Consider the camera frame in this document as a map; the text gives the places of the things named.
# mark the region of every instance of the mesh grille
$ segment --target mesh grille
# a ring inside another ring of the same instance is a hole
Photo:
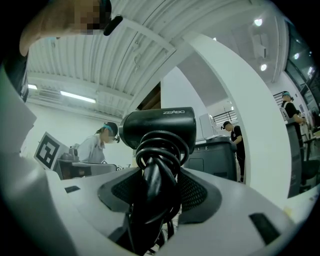
[[[184,212],[201,205],[207,198],[207,190],[181,172],[178,177],[178,185],[181,193],[182,210]]]
[[[141,172],[137,171],[135,174],[121,181],[117,185],[114,185],[111,192],[115,197],[130,205],[133,203],[135,191],[139,186],[140,180]]]

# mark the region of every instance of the white wall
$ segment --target white wall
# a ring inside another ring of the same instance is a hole
[[[234,104],[245,147],[246,184],[283,209],[291,181],[290,142],[271,92],[252,67],[223,44],[196,32],[183,38],[206,61]]]
[[[70,147],[76,143],[81,144],[87,137],[94,135],[103,125],[101,120],[86,118],[67,111],[31,103],[26,105],[36,115],[37,119],[21,147],[21,154],[24,157],[34,157],[39,141],[45,132]],[[133,150],[122,141],[118,144],[106,144],[103,153],[109,164],[126,167],[132,163]]]
[[[193,88],[178,67],[172,69],[161,81],[161,108],[193,107],[196,118],[196,138],[202,139],[199,117],[208,111]]]
[[[307,114],[307,105],[300,92],[298,91],[296,85],[292,82],[291,78],[287,75],[286,72],[282,71],[276,82],[267,83],[266,86],[268,86],[272,95],[281,93],[283,91],[289,92],[291,97],[294,98],[294,101],[292,103],[294,104],[295,108],[301,111],[300,105],[302,105],[304,113]]]

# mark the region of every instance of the gray machine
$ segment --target gray machine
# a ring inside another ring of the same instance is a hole
[[[230,137],[218,135],[195,145],[184,167],[237,181],[236,151]]]
[[[295,128],[295,120],[290,118],[286,123],[286,130],[289,136],[290,150],[291,150],[291,180],[288,198],[299,195],[301,175],[302,175],[302,151],[300,148],[297,131]]]
[[[60,180],[56,172],[18,154],[2,154],[1,162],[7,166],[1,177],[5,202],[48,255],[134,255],[112,241],[125,231],[129,205],[111,190],[141,175],[139,168]],[[24,189],[14,188],[17,182]],[[178,183],[185,198],[178,231],[160,256],[274,254],[281,241],[276,238],[294,227],[281,209],[243,184],[187,168],[181,169]],[[109,192],[108,202],[101,197],[102,187]]]

